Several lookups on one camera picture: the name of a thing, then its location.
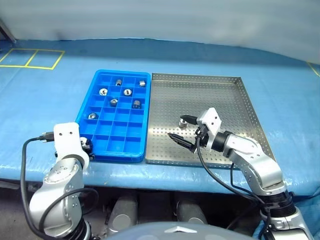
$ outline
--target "cable connector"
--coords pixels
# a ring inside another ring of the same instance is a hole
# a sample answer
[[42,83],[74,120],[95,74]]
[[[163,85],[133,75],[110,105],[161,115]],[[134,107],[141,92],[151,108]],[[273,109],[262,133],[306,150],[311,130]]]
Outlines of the cable connector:
[[48,131],[42,133],[42,135],[40,136],[40,140],[42,140],[42,142],[44,143],[53,142],[55,140],[54,132]]

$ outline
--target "perforated metal tray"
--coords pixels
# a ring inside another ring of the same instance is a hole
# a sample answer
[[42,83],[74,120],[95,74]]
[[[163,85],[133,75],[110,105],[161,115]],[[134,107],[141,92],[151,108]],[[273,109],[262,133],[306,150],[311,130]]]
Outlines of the perforated metal tray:
[[[146,145],[146,161],[151,164],[200,165],[196,154],[173,142],[167,133],[195,142],[197,126],[181,130],[181,115],[198,116],[214,107],[221,120],[221,132],[231,131],[252,137],[263,151],[274,158],[241,77],[201,76],[153,73]],[[203,159],[211,167],[229,168],[230,160],[216,151],[203,150]]]

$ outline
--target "small metal part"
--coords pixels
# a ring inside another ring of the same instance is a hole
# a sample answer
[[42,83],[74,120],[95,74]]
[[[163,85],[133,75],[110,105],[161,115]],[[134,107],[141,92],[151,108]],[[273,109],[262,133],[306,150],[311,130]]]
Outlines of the small metal part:
[[118,79],[117,81],[115,81],[115,85],[116,86],[121,86],[122,84],[122,80],[121,79]]
[[106,88],[101,88],[101,89],[99,90],[99,94],[100,94],[101,96],[106,96],[107,93],[108,93],[108,90],[107,90]]
[[133,102],[132,108],[133,108],[133,109],[140,109],[140,108],[141,108],[141,103],[140,103],[140,101],[139,101],[139,100],[135,100],[135,101]]
[[145,81],[143,81],[143,80],[140,80],[139,81],[139,85],[140,85],[140,87],[145,87],[146,86],[146,82]]
[[132,90],[131,89],[125,89],[123,91],[123,94],[126,95],[126,96],[130,96],[132,94]]
[[113,107],[117,106],[117,103],[118,103],[117,99],[111,99],[110,100],[110,105],[113,106]]
[[181,128],[181,129],[186,129],[188,127],[188,123],[185,120],[183,120],[182,118],[180,118],[178,125],[179,125],[179,128]]
[[88,119],[97,119],[98,118],[98,114],[96,114],[95,112],[92,112],[89,114]]

